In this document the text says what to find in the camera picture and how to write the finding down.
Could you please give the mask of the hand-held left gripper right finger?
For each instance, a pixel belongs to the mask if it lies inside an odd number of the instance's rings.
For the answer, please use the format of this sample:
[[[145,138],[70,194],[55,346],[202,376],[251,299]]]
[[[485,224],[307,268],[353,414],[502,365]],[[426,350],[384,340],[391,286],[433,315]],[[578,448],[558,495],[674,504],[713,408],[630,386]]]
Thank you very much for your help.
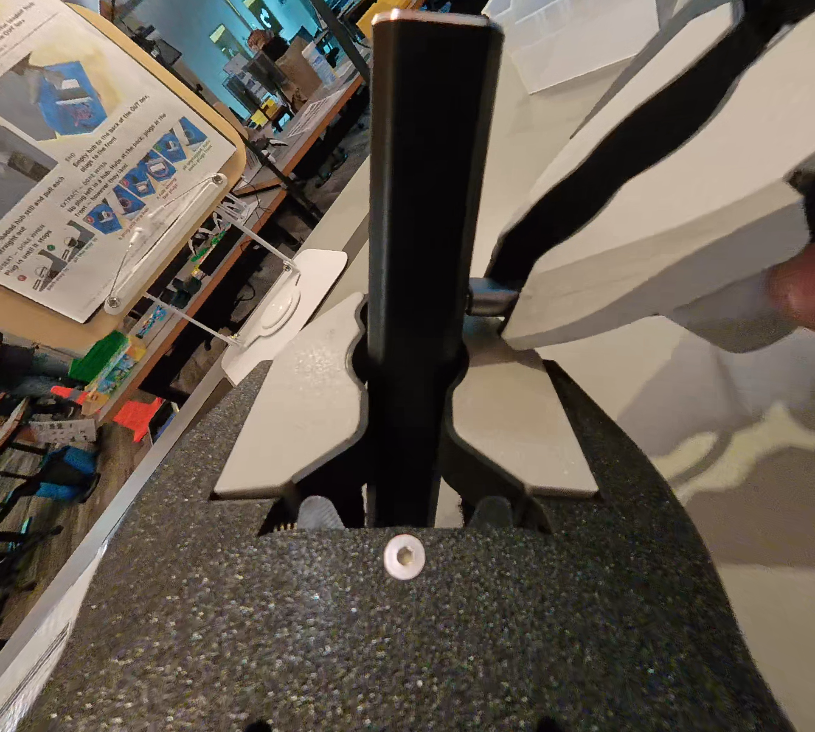
[[[534,350],[496,331],[464,331],[467,366],[452,391],[452,436],[525,494],[590,498],[599,489]]]

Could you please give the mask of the red plastic object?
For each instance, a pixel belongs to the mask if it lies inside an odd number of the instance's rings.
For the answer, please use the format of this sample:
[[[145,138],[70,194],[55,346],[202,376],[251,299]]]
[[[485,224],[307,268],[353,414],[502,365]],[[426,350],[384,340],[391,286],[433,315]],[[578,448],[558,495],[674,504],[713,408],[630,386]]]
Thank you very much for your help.
[[[51,387],[50,393],[60,399],[76,404],[80,407],[82,413],[87,416],[98,414],[103,405],[107,404],[110,399],[110,396],[106,393],[59,385]],[[155,398],[149,403],[126,401],[115,413],[113,421],[130,430],[133,433],[133,441],[138,443],[149,432],[151,421],[165,404],[167,402],[161,398]]]

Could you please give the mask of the grey usb plug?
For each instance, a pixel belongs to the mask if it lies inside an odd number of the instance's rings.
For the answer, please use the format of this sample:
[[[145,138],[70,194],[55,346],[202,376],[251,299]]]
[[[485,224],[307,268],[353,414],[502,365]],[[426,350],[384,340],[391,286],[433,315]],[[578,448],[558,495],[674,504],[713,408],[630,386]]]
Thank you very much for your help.
[[[465,313],[470,317],[505,318],[511,315],[519,290],[490,278],[469,279]]]

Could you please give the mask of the person's right hand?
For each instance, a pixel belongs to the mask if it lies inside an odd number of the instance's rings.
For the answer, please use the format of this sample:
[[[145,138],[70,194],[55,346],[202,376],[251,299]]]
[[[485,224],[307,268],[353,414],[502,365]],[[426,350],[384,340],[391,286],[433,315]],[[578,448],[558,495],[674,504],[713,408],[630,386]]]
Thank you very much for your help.
[[[814,330],[814,245],[766,273],[766,293],[778,318],[791,327]]]

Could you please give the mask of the black usb hub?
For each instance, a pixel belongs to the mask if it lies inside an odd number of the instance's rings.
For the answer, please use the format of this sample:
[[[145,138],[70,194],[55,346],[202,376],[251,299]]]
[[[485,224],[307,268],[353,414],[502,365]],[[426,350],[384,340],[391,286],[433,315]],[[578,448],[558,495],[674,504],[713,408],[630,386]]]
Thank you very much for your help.
[[[372,23],[365,439],[372,523],[428,527],[463,323],[503,35],[484,16]]]

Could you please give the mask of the grey desk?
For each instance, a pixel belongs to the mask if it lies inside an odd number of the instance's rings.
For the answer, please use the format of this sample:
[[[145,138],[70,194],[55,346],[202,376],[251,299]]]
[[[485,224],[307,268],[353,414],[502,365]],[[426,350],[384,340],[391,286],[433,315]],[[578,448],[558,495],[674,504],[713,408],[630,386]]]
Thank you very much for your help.
[[[267,531],[209,501],[260,364],[106,513],[105,554],[17,730],[813,730],[813,401],[684,424],[653,465],[564,372],[602,498],[554,533]]]

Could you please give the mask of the white document stand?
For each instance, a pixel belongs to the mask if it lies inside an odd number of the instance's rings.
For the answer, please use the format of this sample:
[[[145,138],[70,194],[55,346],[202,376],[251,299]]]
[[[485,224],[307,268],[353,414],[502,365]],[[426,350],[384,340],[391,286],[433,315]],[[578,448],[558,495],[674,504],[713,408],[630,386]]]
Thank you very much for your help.
[[[261,359],[275,358],[305,326],[339,279],[348,258],[341,250],[320,249],[300,249],[294,257],[287,257],[241,220],[239,201],[226,192],[227,187],[228,179],[224,174],[209,174],[179,195],[156,207],[148,207],[126,230],[126,246],[106,288],[103,309],[111,316],[124,315],[134,301],[150,299],[155,306],[168,310],[210,338],[225,343],[228,348],[224,369],[229,380],[236,382],[242,380]],[[183,225],[183,218],[199,207],[200,197],[214,189],[218,191],[219,199],[215,215],[278,258],[283,265],[280,277],[262,298],[254,314],[233,336],[220,334],[185,309],[160,299],[148,289],[156,265],[168,261],[176,249],[171,240]]]

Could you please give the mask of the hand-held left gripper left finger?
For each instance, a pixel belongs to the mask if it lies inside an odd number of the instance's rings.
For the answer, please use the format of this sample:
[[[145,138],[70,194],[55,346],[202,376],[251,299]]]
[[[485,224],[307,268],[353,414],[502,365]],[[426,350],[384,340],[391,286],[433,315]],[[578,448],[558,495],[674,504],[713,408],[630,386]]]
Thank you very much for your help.
[[[313,320],[271,361],[213,494],[282,496],[357,443],[368,393],[353,369],[367,296],[354,292]]]

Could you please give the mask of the colourful toy box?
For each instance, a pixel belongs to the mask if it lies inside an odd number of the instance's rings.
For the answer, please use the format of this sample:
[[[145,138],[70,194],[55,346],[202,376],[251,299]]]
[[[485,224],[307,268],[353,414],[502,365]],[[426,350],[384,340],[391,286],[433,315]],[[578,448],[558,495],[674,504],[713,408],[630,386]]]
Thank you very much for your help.
[[[142,339],[113,330],[83,358],[74,360],[68,376],[82,384],[84,392],[77,399],[82,414],[89,416],[100,411],[146,353]]]

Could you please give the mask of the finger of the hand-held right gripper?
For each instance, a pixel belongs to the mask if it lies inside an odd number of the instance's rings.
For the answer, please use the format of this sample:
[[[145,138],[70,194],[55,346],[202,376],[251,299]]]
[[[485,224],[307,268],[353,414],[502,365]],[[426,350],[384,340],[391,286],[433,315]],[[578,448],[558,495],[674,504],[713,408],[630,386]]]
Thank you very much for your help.
[[[526,218],[697,219],[739,202],[707,127],[745,65],[744,10],[681,11],[601,98],[535,184]]]
[[[665,316],[793,256],[809,239],[790,174],[813,165],[813,0],[740,0],[740,78],[707,127],[745,196],[697,219],[526,218],[501,232],[491,279],[519,290],[503,339],[542,348]]]

